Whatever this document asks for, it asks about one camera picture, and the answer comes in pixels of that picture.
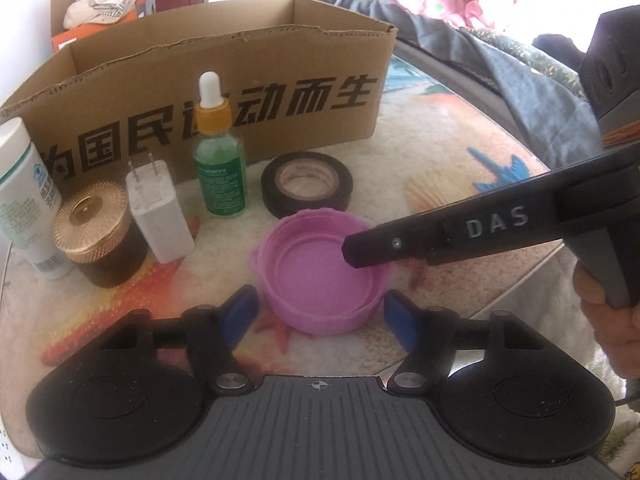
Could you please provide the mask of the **person's right hand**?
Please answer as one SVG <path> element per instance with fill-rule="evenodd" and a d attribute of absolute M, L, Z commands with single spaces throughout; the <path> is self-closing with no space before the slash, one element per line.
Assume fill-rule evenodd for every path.
<path fill-rule="evenodd" d="M 591 324 L 594 338 L 608 357 L 614 372 L 625 379 L 639 378 L 639 306 L 614 309 L 605 290 L 578 262 L 573 286 L 580 306 Z"/>

